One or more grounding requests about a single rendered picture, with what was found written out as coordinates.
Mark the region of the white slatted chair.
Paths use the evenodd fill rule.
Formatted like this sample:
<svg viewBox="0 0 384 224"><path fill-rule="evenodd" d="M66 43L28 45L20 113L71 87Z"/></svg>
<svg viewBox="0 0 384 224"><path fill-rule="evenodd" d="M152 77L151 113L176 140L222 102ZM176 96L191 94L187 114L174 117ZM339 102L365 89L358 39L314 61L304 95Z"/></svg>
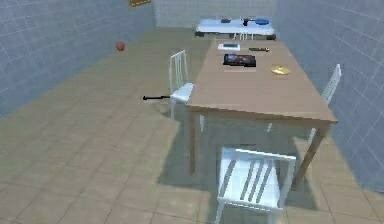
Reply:
<svg viewBox="0 0 384 224"><path fill-rule="evenodd" d="M170 117L175 117L175 106L188 103L194 84L189 79L185 49L169 57Z"/></svg>
<svg viewBox="0 0 384 224"><path fill-rule="evenodd" d="M235 40L236 38L239 40L254 40L254 34L249 34L248 32L234 33L232 39Z"/></svg>
<svg viewBox="0 0 384 224"><path fill-rule="evenodd" d="M267 224L276 224L293 183L295 165L295 156L222 147L214 224L220 224L226 205L264 212Z"/></svg>
<svg viewBox="0 0 384 224"><path fill-rule="evenodd" d="M332 74L331 78L329 79L327 85L325 86L325 88L321 94L321 97L323 98L323 100L326 102L327 105L329 105L329 103L332 100L334 93L336 92L336 89L337 89L337 86L340 82L341 76L342 76L341 65L336 64L335 69L333 71L333 74ZM268 126L266 128L267 133L269 133L271 131L272 126L273 126L273 123L268 124ZM312 143L313 138L315 136L315 133L316 133L316 128L312 128L310 133L309 133L309 137L307 139L307 142L309 144Z"/></svg>

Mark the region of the brown wooden table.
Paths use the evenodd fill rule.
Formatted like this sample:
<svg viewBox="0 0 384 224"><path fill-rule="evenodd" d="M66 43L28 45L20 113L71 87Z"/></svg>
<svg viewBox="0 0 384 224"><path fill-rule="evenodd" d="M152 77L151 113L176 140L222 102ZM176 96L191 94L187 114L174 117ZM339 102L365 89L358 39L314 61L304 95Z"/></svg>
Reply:
<svg viewBox="0 0 384 224"><path fill-rule="evenodd" d="M251 47L270 49L257 52L256 66L251 68L225 66L220 43L217 40L208 48L187 103L189 172L195 172L195 120L199 115L316 128L292 184L297 188L336 117L284 43L242 41L241 54ZM286 66L290 73L276 75L271 72L274 65Z"/></svg>

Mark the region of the white low bed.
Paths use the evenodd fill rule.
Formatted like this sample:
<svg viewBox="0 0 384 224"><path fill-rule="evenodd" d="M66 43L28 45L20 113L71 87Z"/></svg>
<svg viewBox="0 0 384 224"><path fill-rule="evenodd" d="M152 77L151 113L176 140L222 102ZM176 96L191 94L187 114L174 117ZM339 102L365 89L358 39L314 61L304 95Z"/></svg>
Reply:
<svg viewBox="0 0 384 224"><path fill-rule="evenodd" d="M243 19L231 19L230 23L221 23L221 19L202 19L195 29L195 35L203 37L205 34L228 34L248 32L254 36L265 36L267 40L275 40L275 30L271 24L258 25L256 19L249 19L248 26L243 26Z"/></svg>

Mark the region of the golden round plate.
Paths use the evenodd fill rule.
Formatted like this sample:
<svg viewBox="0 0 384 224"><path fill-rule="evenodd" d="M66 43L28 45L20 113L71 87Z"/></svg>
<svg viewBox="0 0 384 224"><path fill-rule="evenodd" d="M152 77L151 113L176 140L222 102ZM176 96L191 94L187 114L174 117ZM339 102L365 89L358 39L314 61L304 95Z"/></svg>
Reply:
<svg viewBox="0 0 384 224"><path fill-rule="evenodd" d="M271 67L271 72L276 75L288 75L290 70L283 65L274 65Z"/></svg>

